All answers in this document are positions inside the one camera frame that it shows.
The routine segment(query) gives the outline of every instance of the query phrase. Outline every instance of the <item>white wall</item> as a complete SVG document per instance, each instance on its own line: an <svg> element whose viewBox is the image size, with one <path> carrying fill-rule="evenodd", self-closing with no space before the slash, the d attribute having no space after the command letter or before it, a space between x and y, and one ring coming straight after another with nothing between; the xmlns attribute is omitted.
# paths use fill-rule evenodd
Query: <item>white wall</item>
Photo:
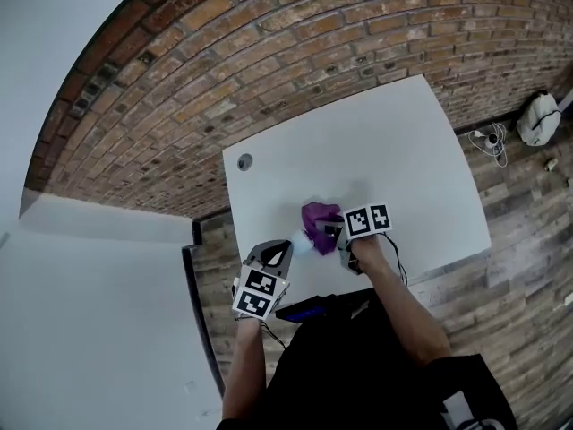
<svg viewBox="0 0 573 430"><path fill-rule="evenodd" d="M52 196L18 220L50 104L121 1L0 0L2 430L207 429L220 416L181 259L188 220Z"/></svg>
<svg viewBox="0 0 573 430"><path fill-rule="evenodd" d="M0 0L0 236L47 111L75 59L122 0Z"/></svg>

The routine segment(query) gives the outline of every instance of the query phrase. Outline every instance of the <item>person's right hand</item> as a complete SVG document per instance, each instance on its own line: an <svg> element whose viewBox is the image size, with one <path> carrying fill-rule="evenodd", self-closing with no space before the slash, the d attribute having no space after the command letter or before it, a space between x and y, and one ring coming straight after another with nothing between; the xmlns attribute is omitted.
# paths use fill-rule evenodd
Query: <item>person's right hand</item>
<svg viewBox="0 0 573 430"><path fill-rule="evenodd" d="M363 272L386 271L389 268L380 249L377 236L355 239L350 243L350 248L358 259L358 265Z"/></svg>

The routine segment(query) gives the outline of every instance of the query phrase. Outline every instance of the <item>white table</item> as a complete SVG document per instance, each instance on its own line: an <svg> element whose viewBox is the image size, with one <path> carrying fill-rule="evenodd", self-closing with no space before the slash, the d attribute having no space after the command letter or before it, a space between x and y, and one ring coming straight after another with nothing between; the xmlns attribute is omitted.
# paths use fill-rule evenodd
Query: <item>white table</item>
<svg viewBox="0 0 573 430"><path fill-rule="evenodd" d="M252 155L247 171L239 157ZM422 75L293 118L224 150L242 259L303 227L301 207L386 202L390 236L410 279L491 246L479 194L456 135ZM382 249L397 268L386 241ZM368 288L338 252L294 257L281 304Z"/></svg>

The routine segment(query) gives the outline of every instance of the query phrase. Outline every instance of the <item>black shirt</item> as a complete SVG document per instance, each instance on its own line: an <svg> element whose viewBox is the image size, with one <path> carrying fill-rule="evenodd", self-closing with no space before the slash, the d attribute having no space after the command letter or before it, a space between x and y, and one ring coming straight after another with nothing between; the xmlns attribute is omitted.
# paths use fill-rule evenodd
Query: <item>black shirt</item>
<svg viewBox="0 0 573 430"><path fill-rule="evenodd" d="M380 301L355 318L344 311L305 322L280 358L249 422L218 429L298 426L447 428L443 401L462 390L476 419L517 429L481 356L438 359L417 368Z"/></svg>

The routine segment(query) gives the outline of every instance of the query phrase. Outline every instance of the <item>purple fabric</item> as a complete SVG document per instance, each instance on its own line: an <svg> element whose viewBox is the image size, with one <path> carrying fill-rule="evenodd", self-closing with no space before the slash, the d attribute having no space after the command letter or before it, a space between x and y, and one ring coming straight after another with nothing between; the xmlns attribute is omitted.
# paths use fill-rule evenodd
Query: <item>purple fabric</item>
<svg viewBox="0 0 573 430"><path fill-rule="evenodd" d="M326 221L333 221L340 219L340 207L336 204L321 204L319 202L311 202L302 208L303 224L306 232L314 241L314 248L316 248L321 255L334 252L337 246L337 239L320 232L315 222L317 219Z"/></svg>

